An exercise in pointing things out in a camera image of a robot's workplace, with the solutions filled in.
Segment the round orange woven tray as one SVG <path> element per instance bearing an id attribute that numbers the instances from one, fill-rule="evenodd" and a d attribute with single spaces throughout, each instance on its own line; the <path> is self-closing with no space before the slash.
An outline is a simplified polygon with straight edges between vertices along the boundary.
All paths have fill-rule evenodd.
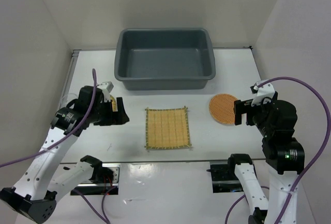
<path id="1" fill-rule="evenodd" d="M 235 101 L 237 101 L 237 98 L 229 94 L 218 94 L 212 97 L 208 106 L 212 118 L 221 124 L 234 125 Z"/>

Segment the square bamboo mat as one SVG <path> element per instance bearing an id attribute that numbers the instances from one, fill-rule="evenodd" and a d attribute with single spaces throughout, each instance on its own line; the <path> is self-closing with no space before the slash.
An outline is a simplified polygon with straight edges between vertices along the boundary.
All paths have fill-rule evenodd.
<path id="1" fill-rule="evenodd" d="M 145 109 L 145 148 L 176 150 L 191 147 L 188 108 Z"/>

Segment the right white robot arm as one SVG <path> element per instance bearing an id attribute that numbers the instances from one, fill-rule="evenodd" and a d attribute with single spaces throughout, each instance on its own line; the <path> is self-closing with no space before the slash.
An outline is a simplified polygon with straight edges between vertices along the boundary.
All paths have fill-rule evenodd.
<path id="1" fill-rule="evenodd" d="M 262 152 L 269 171 L 269 196 L 257 179 L 252 159 L 247 154 L 231 154 L 227 175 L 238 179 L 250 207 L 249 223 L 295 223 L 297 190 L 291 190 L 304 169 L 305 152 L 293 137 L 296 108 L 284 100 L 265 97 L 261 104 L 252 100 L 234 102 L 235 124 L 256 126 L 261 133 Z"/>

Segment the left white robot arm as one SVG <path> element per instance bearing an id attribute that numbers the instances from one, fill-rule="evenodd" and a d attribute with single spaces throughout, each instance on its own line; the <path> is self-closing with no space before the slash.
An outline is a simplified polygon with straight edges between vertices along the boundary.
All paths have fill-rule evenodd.
<path id="1" fill-rule="evenodd" d="M 48 136 L 24 175 L 1 190 L 1 200 L 35 223 L 45 223 L 57 203 L 84 182 L 112 184 L 114 170 L 101 160 L 86 155 L 72 168 L 54 177 L 59 164 L 89 125 L 112 126 L 129 122 L 123 100 L 110 94 L 113 85 L 84 86 L 76 99 L 60 108 L 51 122 Z"/>

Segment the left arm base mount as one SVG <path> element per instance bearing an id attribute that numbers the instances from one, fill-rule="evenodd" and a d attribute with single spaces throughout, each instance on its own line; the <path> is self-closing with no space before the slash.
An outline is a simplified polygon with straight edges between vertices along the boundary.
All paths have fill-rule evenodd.
<path id="1" fill-rule="evenodd" d="M 106 169 L 106 174 L 102 175 L 97 182 L 84 181 L 72 190 L 70 195 L 78 196 L 77 192 L 85 196 L 102 196 L 106 192 L 107 195 L 118 195 L 120 164 L 105 163 L 103 167 Z"/>

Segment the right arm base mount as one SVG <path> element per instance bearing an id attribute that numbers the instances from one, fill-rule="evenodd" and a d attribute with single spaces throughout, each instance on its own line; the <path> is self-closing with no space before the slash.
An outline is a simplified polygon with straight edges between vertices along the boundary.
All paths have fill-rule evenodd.
<path id="1" fill-rule="evenodd" d="M 230 171 L 226 161 L 211 161 L 206 171 L 212 178 L 213 193 L 243 192 L 238 178 Z"/>

